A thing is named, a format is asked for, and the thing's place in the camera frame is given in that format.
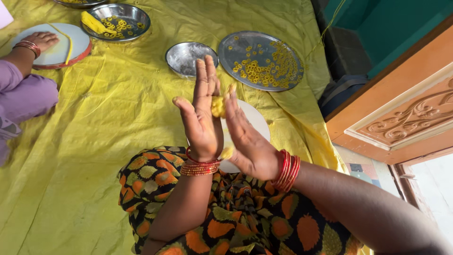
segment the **tiled floor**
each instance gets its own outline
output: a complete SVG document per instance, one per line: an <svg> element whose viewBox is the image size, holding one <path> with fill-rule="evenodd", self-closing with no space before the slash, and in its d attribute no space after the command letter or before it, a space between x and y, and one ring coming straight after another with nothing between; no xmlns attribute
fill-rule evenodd
<svg viewBox="0 0 453 255"><path fill-rule="evenodd" d="M357 177L400 197L387 164L334 144L351 176Z"/></svg>
<svg viewBox="0 0 453 255"><path fill-rule="evenodd" d="M412 166L420 191L437 225L453 244L453 154Z"/></svg>

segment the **orange door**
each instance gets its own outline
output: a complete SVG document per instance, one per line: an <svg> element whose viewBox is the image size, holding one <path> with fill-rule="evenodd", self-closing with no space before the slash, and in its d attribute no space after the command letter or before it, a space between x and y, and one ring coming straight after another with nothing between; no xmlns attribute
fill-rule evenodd
<svg viewBox="0 0 453 255"><path fill-rule="evenodd" d="M333 143L387 164L453 147L453 17L326 118Z"/></svg>

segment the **purple clothing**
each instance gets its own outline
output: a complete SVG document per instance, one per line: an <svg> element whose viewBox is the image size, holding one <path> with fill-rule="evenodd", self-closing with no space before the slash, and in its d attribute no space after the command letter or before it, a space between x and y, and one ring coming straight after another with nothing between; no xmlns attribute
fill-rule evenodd
<svg viewBox="0 0 453 255"><path fill-rule="evenodd" d="M9 154L6 140L20 133L17 125L45 114L57 102L54 80L36 74L22 79L15 65L0 60L0 166Z"/></svg>

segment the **teal wall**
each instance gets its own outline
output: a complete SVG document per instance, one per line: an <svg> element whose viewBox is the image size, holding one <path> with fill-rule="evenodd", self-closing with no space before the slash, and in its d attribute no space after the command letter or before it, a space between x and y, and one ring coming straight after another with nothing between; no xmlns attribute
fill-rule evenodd
<svg viewBox="0 0 453 255"><path fill-rule="evenodd" d="M330 20L341 0L330 0ZM346 0L333 25L355 30L375 76L453 12L453 0Z"/></svg>

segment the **forearm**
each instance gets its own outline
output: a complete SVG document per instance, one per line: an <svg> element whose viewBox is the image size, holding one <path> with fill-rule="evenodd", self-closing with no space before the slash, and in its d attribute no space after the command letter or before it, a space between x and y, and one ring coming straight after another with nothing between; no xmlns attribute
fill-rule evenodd
<svg viewBox="0 0 453 255"><path fill-rule="evenodd" d="M357 178L301 162L294 183L355 237L381 253L450 248L432 222L415 207Z"/></svg>
<svg viewBox="0 0 453 255"><path fill-rule="evenodd" d="M22 73L23 77L31 73L31 68L35 54L26 47L16 47L8 55L0 58L15 65Z"/></svg>
<svg viewBox="0 0 453 255"><path fill-rule="evenodd" d="M212 174L182 175L149 228L149 238L170 241L201 225L206 217Z"/></svg>

